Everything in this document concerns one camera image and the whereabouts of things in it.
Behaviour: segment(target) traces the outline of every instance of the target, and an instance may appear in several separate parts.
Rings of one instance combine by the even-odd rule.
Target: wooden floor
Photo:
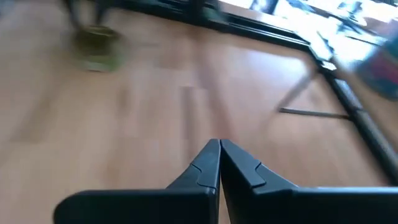
[[[126,62],[84,72],[56,2],[21,1],[0,19],[0,223],[51,223],[79,190],[163,188],[209,138],[298,185],[386,185],[350,122],[275,112],[314,70],[304,53],[115,10]],[[321,78],[290,107],[342,113]]]

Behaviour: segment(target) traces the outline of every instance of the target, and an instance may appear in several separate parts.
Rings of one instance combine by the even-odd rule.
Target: black bar
[[[304,111],[304,110],[295,110],[290,108],[279,108],[280,113],[288,113],[288,114],[297,114],[303,116],[317,116],[321,118],[336,118],[336,119],[347,119],[351,120],[350,116],[345,114],[334,114],[334,113],[326,113],[326,112],[317,112],[317,111]]]
[[[385,144],[381,143],[381,141],[375,137],[374,131],[372,132],[371,128],[366,124],[363,117],[359,114],[363,113],[363,110],[355,109],[356,107],[352,105],[350,99],[344,94],[344,91],[337,84],[337,79],[328,74],[322,73],[322,75],[331,86],[331,89],[337,96],[343,108],[346,110],[347,114],[350,116],[359,134],[380,164],[381,168],[389,179],[390,184],[398,186],[397,158],[386,154],[384,149]]]

